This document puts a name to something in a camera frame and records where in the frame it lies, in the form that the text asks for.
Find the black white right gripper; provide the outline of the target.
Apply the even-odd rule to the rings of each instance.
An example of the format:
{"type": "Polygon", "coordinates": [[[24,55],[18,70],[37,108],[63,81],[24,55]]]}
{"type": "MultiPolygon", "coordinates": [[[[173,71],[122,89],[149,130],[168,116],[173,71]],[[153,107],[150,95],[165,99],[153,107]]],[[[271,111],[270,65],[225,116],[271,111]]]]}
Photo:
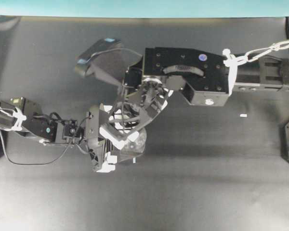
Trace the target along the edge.
{"type": "Polygon", "coordinates": [[[122,149],[126,141],[136,141],[139,131],[166,108],[172,94],[173,90],[156,81],[145,81],[137,86],[122,82],[113,110],[122,114],[124,125],[104,123],[99,127],[100,135],[122,149]]]}

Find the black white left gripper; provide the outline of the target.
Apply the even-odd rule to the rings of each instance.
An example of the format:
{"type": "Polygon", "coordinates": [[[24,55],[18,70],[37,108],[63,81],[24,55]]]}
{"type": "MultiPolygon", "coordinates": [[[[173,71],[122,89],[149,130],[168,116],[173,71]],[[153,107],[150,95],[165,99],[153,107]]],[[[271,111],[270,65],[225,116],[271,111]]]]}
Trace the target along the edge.
{"type": "Polygon", "coordinates": [[[91,158],[92,169],[97,173],[110,173],[116,169],[118,158],[105,150],[106,139],[99,133],[102,124],[109,123],[114,125],[119,123],[124,125],[122,114],[116,113],[112,105],[93,105],[89,108],[85,123],[85,139],[91,158]]]}

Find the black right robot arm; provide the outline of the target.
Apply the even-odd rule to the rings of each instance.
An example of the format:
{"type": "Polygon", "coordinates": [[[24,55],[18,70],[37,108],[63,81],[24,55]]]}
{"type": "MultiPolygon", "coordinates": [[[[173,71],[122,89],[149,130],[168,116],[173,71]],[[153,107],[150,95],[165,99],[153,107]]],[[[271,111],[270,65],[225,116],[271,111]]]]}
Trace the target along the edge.
{"type": "Polygon", "coordinates": [[[181,48],[147,48],[129,66],[122,91],[99,125],[100,135],[122,149],[167,106],[178,91],[190,105],[224,106],[235,91],[289,92],[289,59],[250,52],[222,55],[181,48]]]}

